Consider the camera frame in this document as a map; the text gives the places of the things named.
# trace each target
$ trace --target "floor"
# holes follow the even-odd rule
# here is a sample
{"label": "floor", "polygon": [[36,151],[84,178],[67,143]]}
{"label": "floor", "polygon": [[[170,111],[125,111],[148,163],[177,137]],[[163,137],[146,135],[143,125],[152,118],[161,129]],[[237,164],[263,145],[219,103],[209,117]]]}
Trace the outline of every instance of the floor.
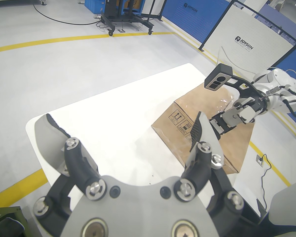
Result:
{"label": "floor", "polygon": [[[38,4],[37,9],[58,20],[97,21],[78,1],[83,0],[47,0],[46,6]],[[152,23],[155,32],[172,32],[164,23]],[[124,24],[123,29],[129,35],[147,33],[137,24]],[[106,33],[94,24],[54,22],[28,3],[0,7],[0,47]],[[208,75],[214,65],[201,59],[198,50],[174,34],[73,40],[0,52],[0,192],[41,168],[25,132],[31,118],[188,62]],[[254,147],[268,153],[290,183],[296,182],[296,139],[271,114],[257,121],[252,142],[236,180],[238,185],[246,184],[255,196],[262,197],[260,177],[267,167],[256,169]],[[286,185],[272,170],[267,181],[266,199],[270,203],[274,193]],[[47,183],[15,204],[23,208],[34,236],[40,232],[47,235],[38,229],[31,213],[33,203],[49,188]]]}

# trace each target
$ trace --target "cardboard box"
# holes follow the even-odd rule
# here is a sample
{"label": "cardboard box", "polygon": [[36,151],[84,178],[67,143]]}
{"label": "cardboard box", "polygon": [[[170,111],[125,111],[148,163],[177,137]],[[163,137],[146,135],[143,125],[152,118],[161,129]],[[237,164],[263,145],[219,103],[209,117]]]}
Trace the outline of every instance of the cardboard box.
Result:
{"label": "cardboard box", "polygon": [[[231,100],[232,96],[227,89],[211,91],[201,84],[173,102],[152,124],[152,128],[184,166],[190,154],[192,145],[190,132],[198,112],[204,112],[210,119],[223,111]],[[239,124],[221,136],[219,142],[225,156],[223,169],[227,174],[239,173],[253,127],[254,123]]]}
{"label": "cardboard box", "polygon": [[134,0],[133,9],[139,9],[141,0]]}

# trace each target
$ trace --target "metal bolt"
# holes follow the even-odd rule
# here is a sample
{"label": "metal bolt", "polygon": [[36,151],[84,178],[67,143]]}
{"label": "metal bolt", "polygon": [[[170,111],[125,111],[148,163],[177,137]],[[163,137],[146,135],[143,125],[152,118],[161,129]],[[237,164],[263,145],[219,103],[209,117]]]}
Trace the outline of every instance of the metal bolt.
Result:
{"label": "metal bolt", "polygon": [[202,141],[202,142],[198,143],[197,146],[203,152],[210,152],[211,151],[211,146],[207,142]]}
{"label": "metal bolt", "polygon": [[176,222],[172,229],[172,237],[198,237],[195,226],[186,220]]}
{"label": "metal bolt", "polygon": [[90,194],[95,195],[100,191],[100,184],[98,182],[94,182],[90,185]]}
{"label": "metal bolt", "polygon": [[45,197],[38,199],[33,207],[33,212],[36,216],[44,215],[48,211],[48,206],[45,203]]}
{"label": "metal bolt", "polygon": [[176,237],[193,237],[194,233],[190,226],[186,224],[181,224],[178,226],[175,236]]}
{"label": "metal bolt", "polygon": [[69,138],[66,140],[67,150],[75,148],[79,144],[79,139]]}
{"label": "metal bolt", "polygon": [[86,188],[86,196],[89,200],[96,201],[100,199],[105,193],[106,185],[103,179],[98,182],[93,182]]}
{"label": "metal bolt", "polygon": [[177,191],[176,194],[183,201],[191,201],[195,196],[195,188],[193,184],[185,178],[181,179],[180,182],[180,190]]}
{"label": "metal bolt", "polygon": [[218,154],[212,154],[211,156],[211,166],[215,169],[222,167],[222,157]]}
{"label": "metal bolt", "polygon": [[236,210],[241,210],[244,207],[243,198],[236,191],[230,191],[227,198],[235,205]]}
{"label": "metal bolt", "polygon": [[213,155],[213,162],[215,164],[220,163],[220,161],[222,160],[222,158],[218,155]]}
{"label": "metal bolt", "polygon": [[184,183],[180,186],[180,191],[185,196],[190,195],[191,190],[192,190],[192,187],[188,183]]}
{"label": "metal bolt", "polygon": [[107,237],[107,236],[108,236],[107,225],[100,218],[95,218],[90,220],[82,229],[82,237]]}

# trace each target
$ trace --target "power cable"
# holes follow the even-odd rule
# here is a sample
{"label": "power cable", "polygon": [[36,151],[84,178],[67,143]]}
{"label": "power cable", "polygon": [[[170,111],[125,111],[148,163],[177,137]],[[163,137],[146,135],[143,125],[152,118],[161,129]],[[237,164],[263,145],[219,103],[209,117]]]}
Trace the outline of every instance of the power cable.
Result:
{"label": "power cable", "polygon": [[95,21],[95,22],[91,22],[91,23],[71,23],[71,22],[65,22],[65,21],[61,21],[61,20],[56,20],[56,19],[53,19],[53,18],[50,18],[46,15],[44,15],[43,13],[41,13],[39,10],[36,9],[35,7],[35,4],[33,2],[33,6],[34,6],[34,9],[41,15],[43,15],[44,17],[48,18],[48,19],[51,19],[51,20],[54,20],[54,21],[57,21],[57,22],[61,22],[61,23],[65,23],[65,24],[71,24],[71,25],[91,25],[91,24],[95,24],[95,23],[98,23],[100,21]]}
{"label": "power cable", "polygon": [[266,209],[267,209],[267,203],[266,203],[266,201],[265,201],[265,190],[264,190],[264,187],[263,187],[263,177],[265,176],[266,172],[272,168],[272,165],[271,165],[270,161],[267,159],[267,155],[266,155],[266,154],[264,154],[264,155],[260,158],[260,161],[263,160],[263,157],[264,157],[264,156],[266,157],[266,160],[267,160],[268,163],[270,164],[270,168],[266,169],[265,172],[264,172],[264,175],[262,175],[262,177],[261,177],[261,186],[262,186],[262,189],[263,189],[263,201],[265,202],[265,210],[266,210]]}

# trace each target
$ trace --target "white tabletop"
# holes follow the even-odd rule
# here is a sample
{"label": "white tabletop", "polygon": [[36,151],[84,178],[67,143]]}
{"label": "white tabletop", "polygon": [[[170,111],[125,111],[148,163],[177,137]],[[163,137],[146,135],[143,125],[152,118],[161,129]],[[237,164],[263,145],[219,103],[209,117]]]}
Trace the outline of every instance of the white tabletop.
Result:
{"label": "white tabletop", "polygon": [[[174,100],[204,79],[188,63],[49,113],[68,134],[81,140],[101,175],[131,185],[155,184],[170,176],[181,176],[184,169],[151,124]],[[37,148],[34,124],[40,117],[26,124],[26,132],[52,185],[60,174]],[[212,194],[210,186],[199,194],[205,206]],[[75,187],[69,196],[73,209],[82,193]]]}

